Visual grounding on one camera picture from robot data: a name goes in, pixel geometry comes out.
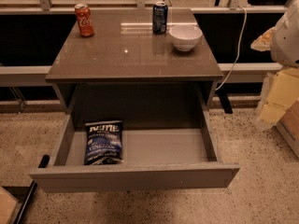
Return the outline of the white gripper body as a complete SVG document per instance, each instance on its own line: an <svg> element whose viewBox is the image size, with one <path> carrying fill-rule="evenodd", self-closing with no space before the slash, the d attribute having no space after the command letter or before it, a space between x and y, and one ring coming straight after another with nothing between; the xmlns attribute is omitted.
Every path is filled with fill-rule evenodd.
<svg viewBox="0 0 299 224"><path fill-rule="evenodd" d="M274 27L268 29L251 43L250 48L257 51L269 51L271 49L272 36L274 32Z"/></svg>

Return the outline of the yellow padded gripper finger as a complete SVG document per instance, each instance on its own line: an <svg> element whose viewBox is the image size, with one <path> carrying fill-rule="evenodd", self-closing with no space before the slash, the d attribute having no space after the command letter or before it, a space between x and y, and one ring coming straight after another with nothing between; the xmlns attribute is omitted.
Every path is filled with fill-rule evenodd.
<svg viewBox="0 0 299 224"><path fill-rule="evenodd" d="M264 131L277 125L298 98L298 69L287 68L275 74L268 73L263 80L261 100L256 108L256 127Z"/></svg>

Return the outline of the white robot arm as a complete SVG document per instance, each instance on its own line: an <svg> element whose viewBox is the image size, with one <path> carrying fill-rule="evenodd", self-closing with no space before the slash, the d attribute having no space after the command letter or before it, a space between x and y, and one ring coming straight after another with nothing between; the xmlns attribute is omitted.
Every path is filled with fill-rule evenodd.
<svg viewBox="0 0 299 224"><path fill-rule="evenodd" d="M271 59L282 65L279 72L267 74L261 101L256 109L255 124L260 130L275 126L299 98L299 0L294 1L278 20L250 47L271 53Z"/></svg>

